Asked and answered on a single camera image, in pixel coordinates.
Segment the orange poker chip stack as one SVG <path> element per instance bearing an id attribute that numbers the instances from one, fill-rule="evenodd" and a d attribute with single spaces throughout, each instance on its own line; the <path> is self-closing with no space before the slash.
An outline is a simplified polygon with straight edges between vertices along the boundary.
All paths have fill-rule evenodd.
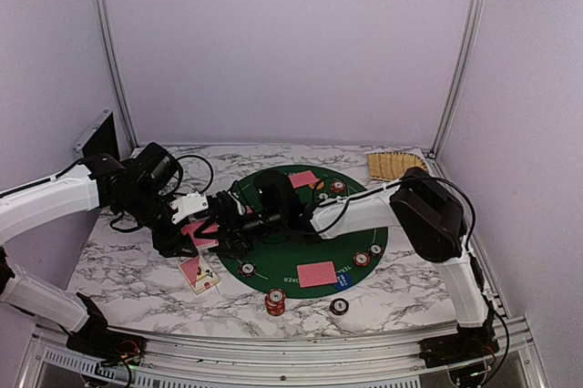
<path id="1" fill-rule="evenodd" d="M 281 289 L 271 289 L 265 296 L 266 311 L 271 316 L 281 316 L 285 312 L 286 294 Z"/>

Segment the blue small blind button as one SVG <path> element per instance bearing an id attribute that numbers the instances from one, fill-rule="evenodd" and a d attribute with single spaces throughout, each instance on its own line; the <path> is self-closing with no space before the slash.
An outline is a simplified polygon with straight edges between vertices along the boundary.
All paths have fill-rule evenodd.
<path id="1" fill-rule="evenodd" d="M 352 276 L 348 273 L 341 273 L 337 275 L 337 282 L 334 283 L 333 287 L 336 290 L 343 291 L 349 289 L 353 286 Z"/>

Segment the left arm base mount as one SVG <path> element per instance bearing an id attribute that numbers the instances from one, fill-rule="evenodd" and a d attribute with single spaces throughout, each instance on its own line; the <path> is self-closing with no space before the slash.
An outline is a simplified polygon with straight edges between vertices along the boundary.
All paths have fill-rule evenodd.
<path id="1" fill-rule="evenodd" d="M 121 360 L 124 363 L 139 362 L 143 356 L 146 339 L 142 336 L 112 331 L 102 311 L 92 300 L 77 293 L 85 305 L 88 319 L 77 331 L 63 328 L 66 347 L 70 350 L 105 359 L 107 363 Z"/>

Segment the red playing card deck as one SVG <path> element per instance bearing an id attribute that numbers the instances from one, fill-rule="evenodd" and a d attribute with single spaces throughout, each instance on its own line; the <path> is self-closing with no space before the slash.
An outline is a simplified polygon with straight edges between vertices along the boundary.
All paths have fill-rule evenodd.
<path id="1" fill-rule="evenodd" d="M 201 238 L 197 238 L 195 236 L 195 231 L 198 230 L 203 224 L 204 224 L 204 220 L 198 220 L 198 221 L 191 222 L 190 224 L 184 226 L 181 229 L 181 232 L 183 235 L 188 235 L 191 238 L 191 240 L 192 240 L 192 242 L 197 250 L 198 249 L 210 249 L 210 248 L 217 247 L 219 245 L 218 240 L 201 239 Z"/>

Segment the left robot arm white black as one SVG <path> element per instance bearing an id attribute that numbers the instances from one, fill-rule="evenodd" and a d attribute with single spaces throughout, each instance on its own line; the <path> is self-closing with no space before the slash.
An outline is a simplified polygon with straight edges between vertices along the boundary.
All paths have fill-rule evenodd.
<path id="1" fill-rule="evenodd" d="M 107 153 L 80 158 L 54 175 L 2 193 L 1 241 L 68 215 L 110 208 L 150 229 L 162 256 L 195 257 L 197 249 L 182 230 L 190 217 L 208 209 L 209 202 L 198 192 L 166 192 L 170 180 L 182 174 L 178 160 L 156 143 L 123 161 Z M 94 302 L 27 274 L 5 255 L 1 301 L 60 325 L 96 356 L 115 348 L 115 336 Z"/>

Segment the single orange chip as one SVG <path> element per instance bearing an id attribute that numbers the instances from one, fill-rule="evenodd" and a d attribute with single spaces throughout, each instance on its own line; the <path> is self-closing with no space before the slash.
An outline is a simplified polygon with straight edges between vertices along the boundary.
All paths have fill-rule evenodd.
<path id="1" fill-rule="evenodd" d="M 358 267 L 366 267 L 370 264 L 370 256 L 365 252 L 357 252 L 353 256 L 354 264 Z"/>
<path id="2" fill-rule="evenodd" d="M 336 180 L 331 184 L 330 190 L 336 193 L 344 192 L 346 190 L 346 184 L 340 180 Z"/>

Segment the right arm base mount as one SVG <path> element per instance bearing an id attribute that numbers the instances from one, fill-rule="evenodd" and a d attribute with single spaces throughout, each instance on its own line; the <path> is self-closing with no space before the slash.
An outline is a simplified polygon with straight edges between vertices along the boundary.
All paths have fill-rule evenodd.
<path id="1" fill-rule="evenodd" d="M 456 326 L 456 333 L 423 339 L 419 357 L 427 368 L 486 357 L 500 350 L 493 327 L 495 312 L 489 310 L 480 327 Z"/>

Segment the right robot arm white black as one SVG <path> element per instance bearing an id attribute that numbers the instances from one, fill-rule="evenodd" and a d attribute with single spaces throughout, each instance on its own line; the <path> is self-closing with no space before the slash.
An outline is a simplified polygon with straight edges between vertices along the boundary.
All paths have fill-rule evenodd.
<path id="1" fill-rule="evenodd" d="M 454 304 L 463 330 L 451 350 L 469 359 L 486 345 L 486 325 L 493 311 L 484 277 L 469 241 L 476 226 L 475 208 L 455 184 L 411 167 L 393 182 L 323 201 L 304 201 L 292 182 L 276 169 L 253 180 L 259 207 L 246 209 L 244 195 L 222 191 L 209 200 L 206 225 L 217 225 L 218 252 L 241 256 L 252 243 L 285 232 L 309 243 L 335 240 L 362 231 L 400 227 L 414 252 L 432 263 Z"/>

